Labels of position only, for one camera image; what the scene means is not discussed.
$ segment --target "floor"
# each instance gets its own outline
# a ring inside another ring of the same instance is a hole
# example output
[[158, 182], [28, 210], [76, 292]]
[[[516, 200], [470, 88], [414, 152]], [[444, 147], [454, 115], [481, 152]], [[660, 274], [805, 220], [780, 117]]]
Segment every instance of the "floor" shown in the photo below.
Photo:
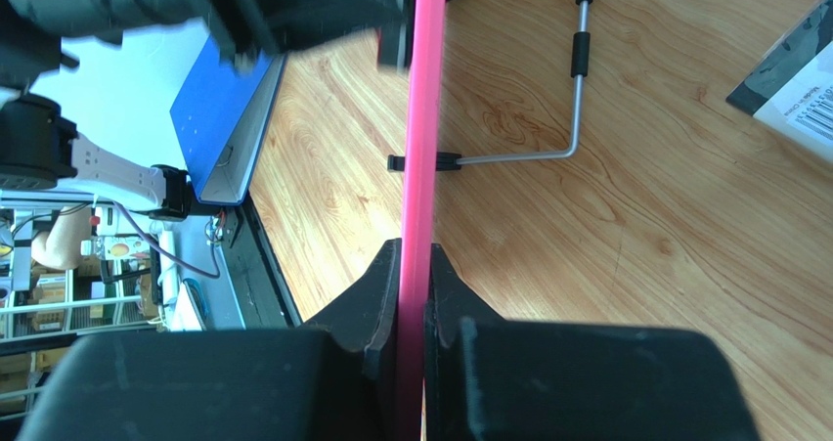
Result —
[[[833, 439], [829, 170], [723, 100], [815, 0], [595, 0], [579, 153], [439, 176], [435, 240], [514, 319], [713, 338], [767, 439]], [[449, 5], [441, 148], [565, 146], [574, 0]], [[399, 236], [408, 81], [294, 56], [252, 195], [303, 316]]]

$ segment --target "purple cable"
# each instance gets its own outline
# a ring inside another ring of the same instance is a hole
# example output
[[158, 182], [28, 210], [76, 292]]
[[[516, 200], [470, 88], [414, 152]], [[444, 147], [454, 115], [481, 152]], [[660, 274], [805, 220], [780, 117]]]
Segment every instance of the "purple cable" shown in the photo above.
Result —
[[133, 226], [133, 229], [136, 230], [136, 234], [138, 234], [140, 238], [142, 238], [146, 243], [148, 243], [148, 245], [150, 245], [153, 248], [153, 250], [155, 250], [155, 251], [159, 252], [159, 254], [164, 255], [165, 257], [169, 258], [172, 262], [176, 263], [177, 265], [181, 266], [182, 268], [185, 268], [186, 270], [190, 270], [190, 271], [192, 271], [192, 272], [194, 272], [198, 275], [202, 275], [202, 276], [204, 276], [206, 278], [210, 278], [212, 280], [220, 278], [220, 265], [217, 263], [217, 252], [214, 251], [214, 245], [211, 245], [210, 247], [211, 247], [211, 260], [214, 262], [214, 270], [216, 270], [216, 272], [209, 273], [209, 272], [200, 270], [199, 268], [195, 267], [194, 265], [192, 265], [190, 263], [186, 263], [186, 262], [182, 261], [182, 259], [180, 259], [179, 257], [174, 256], [172, 253], [170, 253], [167, 250], [165, 250], [164, 248], [162, 248], [152, 237], [148, 236], [148, 234], [145, 231], [142, 231], [142, 228], [140, 228], [139, 225], [136, 224], [136, 221], [133, 220], [133, 216], [131, 216], [130, 213], [127, 212], [127, 208], [125, 208], [124, 205], [122, 205], [120, 203], [116, 203], [115, 201], [112, 204], [115, 206], [115, 209], [117, 209], [118, 212], [121, 213], [122, 216], [124, 216], [124, 219], [126, 219], [127, 222], [130, 223], [130, 226]]

